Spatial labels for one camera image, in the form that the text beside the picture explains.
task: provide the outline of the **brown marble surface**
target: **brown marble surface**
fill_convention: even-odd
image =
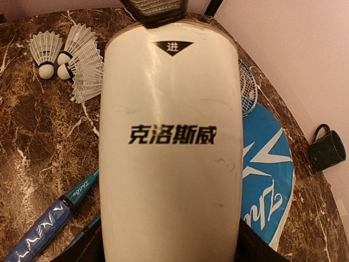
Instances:
[[[212,18],[193,19],[222,27]],[[28,41],[39,31],[63,36],[73,23],[96,31],[104,54],[108,40],[135,22],[124,9],[66,11],[0,25],[0,259],[60,195],[98,167],[99,97],[71,101],[70,81],[42,80]],[[291,261],[349,261],[349,246],[323,173],[316,174],[308,143],[263,72],[238,45],[261,86],[259,103],[279,120],[291,146],[296,183],[278,252]],[[36,261],[50,261],[99,212],[99,190]]]

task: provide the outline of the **blue racket grip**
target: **blue racket grip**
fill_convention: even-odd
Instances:
[[[73,215],[60,200],[50,206],[12,249],[3,262],[30,262],[50,243],[55,234]]]
[[[83,231],[79,232],[76,237],[71,241],[71,243],[68,245],[68,247],[65,248],[64,251],[67,251],[69,248],[71,248],[85,233]]]

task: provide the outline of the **shuttlecock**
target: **shuttlecock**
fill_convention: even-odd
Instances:
[[[33,35],[33,39],[30,40],[29,49],[39,66],[39,75],[42,79],[50,79],[53,76],[55,71],[53,63],[62,44],[59,34],[49,33],[48,31],[45,33],[39,32],[38,35]]]
[[[76,64],[84,63],[98,70],[103,70],[103,57],[99,55],[97,44],[94,40],[90,40],[83,48],[81,48],[72,59],[58,68],[58,76],[62,80],[73,78],[76,72]]]
[[[85,102],[102,92],[103,70],[78,63],[73,81],[74,99],[78,104]]]
[[[91,32],[91,28],[86,25],[74,25],[69,32],[64,50],[59,54],[57,63],[59,65],[69,62],[72,57],[90,40],[96,40],[95,32]]]

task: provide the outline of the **white logo on bag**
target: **white logo on bag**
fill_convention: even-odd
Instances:
[[[253,219],[254,222],[257,222],[258,220],[261,221],[261,230],[266,226],[266,212],[265,212],[265,197],[271,193],[272,196],[270,198],[270,210],[269,210],[269,216],[268,216],[268,221],[270,221],[271,215],[278,209],[280,208],[282,204],[282,195],[280,193],[277,193],[274,196],[274,180],[273,183],[270,187],[267,187],[264,191],[263,194],[260,196],[260,208],[258,210],[258,207],[256,205],[253,205],[251,207],[250,213],[246,214],[244,216],[244,221],[247,223],[247,225],[251,226],[251,219]]]

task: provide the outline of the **badminton racket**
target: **badminton racket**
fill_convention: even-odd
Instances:
[[[256,107],[258,86],[251,70],[239,59],[242,115],[246,116]]]

